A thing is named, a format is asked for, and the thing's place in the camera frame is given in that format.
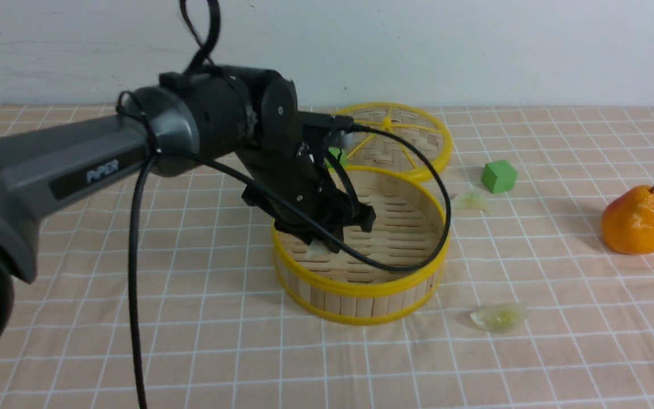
black cable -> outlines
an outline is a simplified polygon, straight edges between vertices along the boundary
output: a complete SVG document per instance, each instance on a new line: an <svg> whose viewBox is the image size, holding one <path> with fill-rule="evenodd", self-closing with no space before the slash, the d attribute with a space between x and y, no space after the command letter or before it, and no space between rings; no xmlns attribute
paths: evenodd
<svg viewBox="0 0 654 409"><path fill-rule="evenodd" d="M347 194L347 197L350 200L350 217L356 217L360 212L360 209L358 208L358 194L355 192L353 182L350 180L350 177L347 176L347 172L345 171L345 168L342 167L342 164L339 163L338 158L335 158L334 155L332 155L332 152L325 152L325 160L329 162L330 166L332 166L334 172L337 173L337 178L339 178L339 181L342 182L343 188L345 188L345 194Z"/></svg>
<svg viewBox="0 0 654 409"><path fill-rule="evenodd" d="M425 260L418 262L413 266L389 266L387 264L382 264L379 261L374 261L373 259L364 256L364 254L361 254L358 251L355 251L355 249L347 246L347 244L343 243L342 240L332 235L332 233L327 231L324 227L322 227L322 225L319 225L319 223L312 220L312 218L310 218L308 215L301 212L301 210L294 207L291 203L280 197L278 194L275 194L267 187L262 186L260 183L249 178L245 174L240 173L238 170L223 165L218 161L210 160L210 158L202 158L198 155L195 155L194 153L190 153L186 151L163 151L160 153L154 153L149 158L149 160L145 163L145 165L143 165L143 168L140 171L140 174L138 175L137 183L135 184L135 191L133 193L132 208L130 213L129 244L128 244L128 309L130 314L130 335L131 335L132 350L133 350L133 365L135 367L135 386L136 386L136 393L137 393L138 404L140 406L140 409L148 408L148 404L145 400L145 382L143 379L142 352L141 352L141 345L140 345L140 329L138 324L139 321L138 321L138 304L137 304L137 254L138 254L137 249L138 249L138 236L140 234L140 205L142 202L143 191L145 190L145 181L148 178L148 174L150 173L150 170L153 169L153 166L155 166L158 160L160 160L161 156L168 156L168 155L181 156L183 158L186 158L187 160L194 161L198 164L205 165L208 166L209 168L213 168L215 170L221 171L222 173L228 174L228 176L231 176L232 178L241 181L242 183L250 186L251 188L258 190L266 197L272 199L273 201L277 202L278 204L288 209L290 212L293 212L294 214L304 219L304 221L309 223L309 225L311 225L315 230L321 233L322 236L325 239L327 239L327 241L332 241L332 243L335 243L342 251L345 251L345 253L350 254L350 256L353 256L353 258L357 259L358 261L361 261L369 266L373 266L377 269L382 269L388 272L411 273L427 266L428 264L433 262L433 260L438 256L438 253L441 251L441 249L443 249L443 246L446 243L448 231L451 225L451 201L449 200L446 187L443 185L443 181L441 181L441 177L438 175L438 172L436 172L436 170L433 168L433 165L431 165L430 161L428 160L428 158L425 157L425 155L423 155L423 153L421 153L417 148L413 147L413 145L407 142L407 140L404 140L401 137L398 137L397 135L393 135L390 132L384 132L381 130L374 130L370 127L364 127L361 125L355 125L351 128L351 130L355 132L372 132L377 135L383 135L389 137L392 140L395 140L398 143L401 143L402 145L405 145L405 147L407 147L409 150L415 153L415 155L418 156L418 158L420 158L421 161L423 161L423 163L426 165L426 167L428 168L428 170L430 171L430 173L433 175L434 179L438 183L438 187L441 190L441 194L443 195L444 202L446 203L446 222L444 225L443 233L441 234L441 238L439 239L438 245L433 250L431 255L428 256ZM339 162L337 160L335 160L335 162L340 168L342 168L342 166L339 165Z"/></svg>
<svg viewBox="0 0 654 409"><path fill-rule="evenodd" d="M198 68L202 67L203 63L210 62L213 65L213 60L211 60L211 52L216 47L216 42L219 41L219 34L221 32L221 8L219 6L218 0L207 0L208 3L208 36L206 41L203 42L198 36L198 32L193 28L193 24L190 21L188 16L188 11L186 10L186 0L179 0L181 15L183 20L188 27L188 30L196 38L196 42L199 44L199 49L196 54L193 55L193 58L188 65L188 67L183 72L184 74L195 73Z"/></svg>
<svg viewBox="0 0 654 409"><path fill-rule="evenodd" d="M362 262L363 264L367 264L368 266L375 267L376 269L381 269L386 272L392 272L392 273L413 273L417 270L422 269L423 267L427 266L433 260L438 257L438 254L441 252L443 249L443 246L446 244L447 237L448 237L448 231L450 230L451 227L451 200L448 197L448 192L446 191L446 187L443 185L443 181L441 181L441 177L439 176L438 172L433 168L433 165L431 165L430 161L428 158L423 155L417 148L413 147L413 145L410 144L410 142L407 142L407 140L402 139L401 137L397 135L393 135L390 132L384 132L381 130L374 130L369 127L360 127L355 128L357 132L373 132L376 133L377 135L384 135L387 137L390 137L392 140L396 140L398 143L401 143L402 145L405 145L408 149L413 151L418 158L420 158L423 163L428 167L428 170L430 173L433 175L434 179L436 182L438 182L438 188L441 190L441 194L443 195L444 202L446 203L446 222L444 224L443 232L441 233L441 238L438 239L438 245L433 249L431 254L425 258L423 261L418 262L417 264L413 264L410 266L390 266L389 264L382 264L382 262L375 261L371 258L368 258L365 256L365 254L361 254L360 252L356 251L355 249L347 246L347 244L343 243L342 240L336 238L332 233L330 233L327 229L322 227L318 222L313 220L311 217L308 215L304 214L301 210L296 208L293 204L289 203L285 199L283 199L281 196L278 194L275 194L272 192L270 189L268 189L265 186L262 186L260 183L257 181L249 178L243 173L240 173L238 170L234 170L233 168L229 168L229 166L223 165L222 163L219 163L215 160L210 160L209 158L202 158L198 155L195 155L194 153L190 152L185 152L185 151L164 151L162 155L175 155L175 156L182 156L184 158L187 158L188 160L194 161L198 164L208 166L209 168L213 168L215 170L218 170L222 173L228 174L228 176L231 176L234 179L237 179L238 181L246 184L247 186L250 186L253 189L256 189L260 193L264 194L266 197L269 199L272 199L274 202L277 202L278 204L282 205L285 207L287 210L290 212L293 212L295 215L300 217L302 220L307 222L309 225L314 228L317 232L319 232L323 238L325 238L327 241L331 241L334 243L336 246L338 246L342 251L345 253L349 254L353 258L357 259L358 261Z"/></svg>
<svg viewBox="0 0 654 409"><path fill-rule="evenodd" d="M135 369L135 391L140 409L148 409L145 401L145 381L143 379L142 352L140 351L140 325L138 324L138 235L140 234L140 203L142 202L145 180L160 156L152 155L143 165L133 191L130 209L130 229L128 231L128 313L130 314L130 341L133 347L133 367Z"/></svg>

woven bamboo bottom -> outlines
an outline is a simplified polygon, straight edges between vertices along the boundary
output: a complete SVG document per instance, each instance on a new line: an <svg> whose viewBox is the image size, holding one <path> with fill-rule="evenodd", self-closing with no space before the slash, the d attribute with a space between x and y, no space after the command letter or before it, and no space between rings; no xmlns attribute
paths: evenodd
<svg viewBox="0 0 654 409"><path fill-rule="evenodd" d="M371 233L345 228L345 244L385 264L408 266L438 244L444 214L418 184L386 170L348 168L360 201L373 206ZM390 274L340 252L307 256L307 246L273 231L275 266L284 290L313 314L345 324L379 324L420 308L443 275L447 243L431 264L410 275Z"/></svg>

green cube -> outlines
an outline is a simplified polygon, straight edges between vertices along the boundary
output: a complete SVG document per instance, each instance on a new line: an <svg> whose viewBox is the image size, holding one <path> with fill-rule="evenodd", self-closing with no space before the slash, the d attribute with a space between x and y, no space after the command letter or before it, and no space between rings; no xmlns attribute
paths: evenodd
<svg viewBox="0 0 654 409"><path fill-rule="evenodd" d="M518 173L507 160L492 161L483 166L481 183L492 194L510 191L514 188Z"/></svg>

yellow rim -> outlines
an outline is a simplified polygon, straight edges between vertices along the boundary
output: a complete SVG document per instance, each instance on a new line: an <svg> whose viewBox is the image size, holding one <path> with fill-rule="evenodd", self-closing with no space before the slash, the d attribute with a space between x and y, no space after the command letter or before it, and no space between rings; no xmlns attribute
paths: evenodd
<svg viewBox="0 0 654 409"><path fill-rule="evenodd" d="M446 213L443 211L443 207L438 203L438 200L428 192L423 186L411 181L410 178L404 174L395 173L390 170L384 170L379 168L372 168L371 166L347 166L345 168L347 171L362 171L362 172L374 172L388 174L397 179L401 179L415 186L423 194L426 195L431 200L431 203L438 209L439 214L441 215L441 221L446 222ZM438 256L431 261L427 266L422 269L410 274L408 276L402 277L395 281L383 282L380 284L374 285L364 285L364 284L353 284L350 282L336 282L325 277L320 277L319 275L312 273L301 264L296 262L289 254L286 252L283 244L279 240L279 232L272 224L272 241L274 243L275 257L281 259L284 264L288 267L289 271L293 272L299 279L316 287L320 290L325 291L326 293L331 293L335 295L345 295L347 297L356 297L356 298L378 298L386 297L415 287L421 282L425 281L431 275L435 274L446 259L446 252L448 249L448 244L450 242L450 236L446 239L446 243L443 245L443 248L438 253Z"/></svg>
<svg viewBox="0 0 654 409"><path fill-rule="evenodd" d="M294 302L297 305L301 306L301 308L304 308L307 312L319 316L319 318L324 318L327 321L332 321L333 323L345 324L345 325L379 325L379 324L390 323L391 321L395 321L400 318L405 318L406 316L414 313L415 310L417 310L421 306L425 305L426 302L428 302L431 296L433 296L436 290L438 290L438 285L441 284L441 278L443 278L443 271L438 272L438 276L435 278L435 283L433 284L433 288L430 289L428 294L426 294L423 298L416 301L413 305L409 306L408 308L403 308L400 311L395 311L392 314L388 314L384 316L374 316L374 317L360 316L360 318L358 318L357 316L343 316L343 315L335 314L333 312L325 311L324 309L319 309L316 306L307 303L307 301L305 301L304 298L294 293L294 291L291 288L289 288L288 285L286 285L283 277L281 277L281 274L279 274L279 271L276 270L276 272L277 272L277 280L279 280L279 284L284 289L284 292L287 295L289 295L289 298L294 300Z"/></svg>
<svg viewBox="0 0 654 409"><path fill-rule="evenodd" d="M438 121L438 119L436 119L433 115L427 113L423 109L415 108L415 107L412 107L412 106L407 106L407 105L400 104L400 103L376 102L376 103L362 103L362 104L358 104L358 105L348 106L347 108L340 109L335 114L336 115L350 115L351 111L356 111L358 109L371 108L371 107L385 107L385 108L387 108L388 109L388 116L389 116L389 112L392 111L393 108L400 108L400 109L403 109L405 111L414 112L414 113L428 119L431 122L431 124L434 124L435 127L437 128L437 129L435 129L435 131L438 131L441 134L443 134L443 148L441 149L441 152L438 153L438 156L436 156L436 158L433 161L431 161L431 165L433 165L433 167L435 168L435 170L437 172L440 172L441 170L445 169L446 166L448 166L448 162L451 160L452 150L454 149L454 142L452 142L451 132L448 130L446 125L443 124L443 122ZM415 127L415 128L420 128L420 129L425 128L425 127L421 127L421 126L418 126L418 125L414 125L414 126L413 125L403 125L401 127ZM363 147L366 143L368 143L368 140L371 140L371 139L372 138L370 136L367 137L360 145L358 145L352 151L350 151L350 155L353 155L355 153L355 151L358 150L358 148ZM413 164L413 166L415 166L416 164L413 163L412 158L410 158L410 156L407 153L407 149L405 149L404 147L403 147L403 152L405 152L405 155L407 156L408 161L410 161L410 163ZM410 179L411 181L418 182L418 183L422 183L422 182L428 181L428 180L433 178L433 175L430 174L430 171L425 166L422 166L421 168L415 168L413 170L409 170L407 172L400 173L400 174L405 176L405 178Z"/></svg>

